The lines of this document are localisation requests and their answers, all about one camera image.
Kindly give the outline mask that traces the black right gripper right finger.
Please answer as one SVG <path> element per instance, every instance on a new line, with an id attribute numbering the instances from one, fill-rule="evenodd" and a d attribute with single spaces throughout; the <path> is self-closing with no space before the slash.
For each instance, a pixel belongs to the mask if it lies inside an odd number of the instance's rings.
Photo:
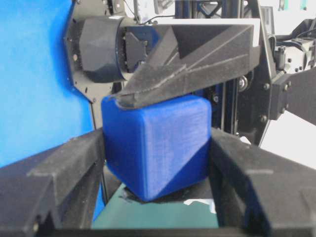
<path id="1" fill-rule="evenodd" d="M 246 235 L 313 237 L 316 171 L 219 129 L 211 130 L 209 180 L 220 227 Z"/>

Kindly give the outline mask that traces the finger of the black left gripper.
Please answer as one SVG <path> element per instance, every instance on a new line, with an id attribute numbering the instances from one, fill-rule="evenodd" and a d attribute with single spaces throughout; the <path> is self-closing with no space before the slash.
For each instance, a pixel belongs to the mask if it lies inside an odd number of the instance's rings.
<path id="1" fill-rule="evenodd" d="M 115 95 L 139 109 L 248 74 L 259 64 L 253 25 L 156 25 L 159 40 Z"/>

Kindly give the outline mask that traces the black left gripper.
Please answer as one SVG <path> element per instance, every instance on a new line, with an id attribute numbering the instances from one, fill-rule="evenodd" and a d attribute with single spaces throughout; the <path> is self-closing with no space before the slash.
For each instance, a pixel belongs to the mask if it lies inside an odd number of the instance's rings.
<path id="1" fill-rule="evenodd" d="M 218 95 L 214 126 L 230 134 L 246 137 L 260 146 L 270 120 L 286 110 L 311 122 L 316 121 L 315 109 L 304 109 L 303 100 L 316 99 L 316 68 L 313 61 L 290 74 L 290 60 L 285 51 L 293 46 L 302 49 L 299 39 L 290 36 L 269 36 L 260 26 L 259 64 L 248 74 L 202 89 L 210 98 Z"/>

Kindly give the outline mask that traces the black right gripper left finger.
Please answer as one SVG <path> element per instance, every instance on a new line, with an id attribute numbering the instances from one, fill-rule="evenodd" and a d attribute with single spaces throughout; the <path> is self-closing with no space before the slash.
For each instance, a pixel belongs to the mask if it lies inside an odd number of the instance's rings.
<path id="1" fill-rule="evenodd" d="M 89 229 L 105 160 L 102 129 L 0 170 L 0 234 L 43 237 Z"/>

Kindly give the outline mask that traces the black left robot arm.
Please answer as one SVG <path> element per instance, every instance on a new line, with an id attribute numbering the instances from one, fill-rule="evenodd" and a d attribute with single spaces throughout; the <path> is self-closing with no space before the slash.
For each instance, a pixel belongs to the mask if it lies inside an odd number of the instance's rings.
<path id="1" fill-rule="evenodd" d="M 64 35 L 73 86 L 102 127 L 101 101 L 126 110 L 184 95 L 212 106 L 212 126 L 262 142 L 285 111 L 316 121 L 316 21 L 268 32 L 257 0 L 181 0 L 141 22 L 113 0 L 76 0 Z"/>

